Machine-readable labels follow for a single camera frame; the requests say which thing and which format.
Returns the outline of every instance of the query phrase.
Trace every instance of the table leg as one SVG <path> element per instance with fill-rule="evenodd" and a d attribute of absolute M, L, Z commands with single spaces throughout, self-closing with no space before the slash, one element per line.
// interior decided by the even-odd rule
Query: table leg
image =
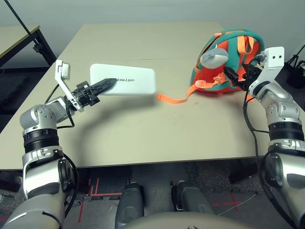
<path fill-rule="evenodd" d="M 50 48 L 49 44 L 47 43 L 40 30 L 36 30 L 33 34 L 37 36 L 36 40 L 43 45 L 41 54 L 43 55 L 43 58 L 46 60 L 49 66 L 51 66 L 56 61 L 56 56 L 54 55 L 52 49 Z"/>

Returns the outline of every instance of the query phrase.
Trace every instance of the orange backpack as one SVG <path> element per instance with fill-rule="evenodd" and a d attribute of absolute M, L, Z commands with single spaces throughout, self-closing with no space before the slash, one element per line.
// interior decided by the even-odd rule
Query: orange backpack
<path fill-rule="evenodd" d="M 209 69 L 200 64 L 200 57 L 214 48 L 225 49 L 228 53 L 228 61 L 215 68 Z M 200 52 L 197 63 L 193 69 L 191 87 L 184 99 L 172 99 L 163 94 L 157 94 L 157 99 L 178 104 L 187 100 L 194 91 L 212 92 L 222 94 L 240 90 L 234 87 L 232 82 L 225 76 L 224 67 L 231 67 L 239 75 L 239 81 L 243 81 L 245 70 L 243 64 L 248 64 L 257 54 L 264 50 L 264 41 L 255 32 L 245 29 L 230 29 L 215 33 Z"/>

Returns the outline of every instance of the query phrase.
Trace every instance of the white wall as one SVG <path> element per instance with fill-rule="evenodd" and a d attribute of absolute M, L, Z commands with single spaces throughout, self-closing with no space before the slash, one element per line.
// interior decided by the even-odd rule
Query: white wall
<path fill-rule="evenodd" d="M 284 46 L 286 59 L 305 40 L 305 0 L 10 0 L 10 3 L 25 24 L 41 25 L 57 56 L 83 23 L 217 21 L 225 28 L 245 27 L 258 32 L 266 47 Z M 0 26 L 18 24 L 0 0 Z M 46 66 L 32 46 L 4 67 Z"/>

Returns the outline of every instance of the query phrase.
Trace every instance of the tabletop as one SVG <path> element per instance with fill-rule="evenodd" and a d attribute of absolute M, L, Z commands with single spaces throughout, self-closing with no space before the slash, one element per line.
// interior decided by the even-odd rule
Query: tabletop
<path fill-rule="evenodd" d="M 94 63 L 152 68 L 157 92 L 184 98 L 199 52 L 216 22 L 85 24 L 59 56 L 71 65 L 71 90 L 90 81 Z M 53 87 L 54 65 L 46 72 L 0 134 L 0 169 L 22 168 L 20 115 L 45 101 Z M 63 95 L 58 89 L 54 94 Z M 254 140 L 243 118 L 244 92 L 195 92 L 168 104 L 141 96 L 100 96 L 100 102 L 73 116 L 75 127 L 60 129 L 60 145 L 78 167 L 253 157 Z M 267 130 L 258 102 L 248 106 L 256 129 Z M 61 125 L 68 125 L 68 120 Z M 269 136 L 257 134 L 259 154 Z"/>
<path fill-rule="evenodd" d="M 31 33 L 39 28 L 39 25 L 28 27 Z M 0 34 L 0 58 L 29 36 L 22 26 L 2 26 Z"/>

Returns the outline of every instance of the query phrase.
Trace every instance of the robotic arm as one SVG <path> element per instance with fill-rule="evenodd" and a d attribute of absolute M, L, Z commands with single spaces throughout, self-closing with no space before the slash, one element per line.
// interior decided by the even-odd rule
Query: robotic arm
<path fill-rule="evenodd" d="M 57 129 L 61 127 L 57 124 L 69 118 L 72 125 L 62 127 L 73 127 L 74 112 L 99 102 L 97 95 L 111 89 L 116 79 L 105 79 L 92 86 L 83 82 L 70 92 L 63 81 L 69 79 L 69 71 L 68 64 L 57 60 L 55 79 L 66 96 L 36 105 L 20 117 L 24 129 L 22 162 L 26 201 L 13 212 L 4 228 L 61 228 L 72 206 L 73 198 L 64 210 L 65 199 L 73 188 L 76 195 L 78 173 L 59 145 Z"/>
<path fill-rule="evenodd" d="M 266 110 L 270 142 L 268 153 L 259 166 L 265 193 L 292 227 L 305 228 L 305 142 L 300 108 L 292 96 L 275 82 L 284 66 L 284 48 L 268 48 L 255 60 L 263 62 L 263 70 L 245 65 L 248 74 L 243 82 L 238 81 L 233 69 L 225 68 L 225 73 L 234 85 L 248 91 Z M 285 200 L 291 218 L 275 200 L 271 187 L 278 190 Z"/>

